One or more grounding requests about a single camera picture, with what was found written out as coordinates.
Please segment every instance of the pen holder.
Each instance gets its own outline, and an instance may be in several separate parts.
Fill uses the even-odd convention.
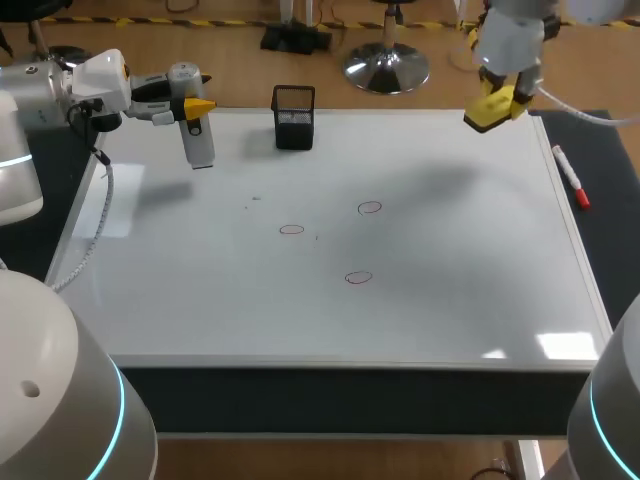
[[[280,150],[311,150],[316,89],[299,85],[273,87],[271,110]]]

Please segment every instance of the chair base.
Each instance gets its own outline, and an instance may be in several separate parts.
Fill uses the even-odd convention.
[[[368,92],[395,95],[410,92],[429,79],[429,60],[415,48],[396,43],[367,43],[354,49],[344,63],[344,74]]]

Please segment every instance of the red ink mark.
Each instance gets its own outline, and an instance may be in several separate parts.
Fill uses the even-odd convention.
[[[358,213],[364,215],[365,213],[376,213],[382,209],[380,202],[364,202],[358,205]]]
[[[282,235],[298,235],[302,232],[304,232],[304,227],[300,225],[285,225],[280,228],[280,233]]]
[[[353,272],[344,277],[344,279],[351,285],[361,285],[367,283],[373,278],[373,275],[369,272]]]

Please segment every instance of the red marker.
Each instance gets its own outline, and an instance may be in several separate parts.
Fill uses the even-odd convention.
[[[589,202],[589,197],[587,197],[587,192],[582,188],[582,184],[580,183],[580,179],[576,175],[576,172],[573,171],[571,164],[569,163],[569,159],[564,154],[559,145],[556,145],[551,149],[553,152],[553,156],[556,161],[560,165],[562,172],[566,175],[569,183],[576,191],[576,200],[578,201],[578,205],[583,210],[588,210],[591,207],[591,202]]]

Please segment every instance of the white table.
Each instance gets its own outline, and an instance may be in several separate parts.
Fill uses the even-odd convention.
[[[104,237],[63,296],[123,367],[587,371],[611,327],[541,122],[461,119],[319,112],[313,150],[280,152],[271,112],[218,111],[215,167],[195,172],[175,126],[125,119]]]

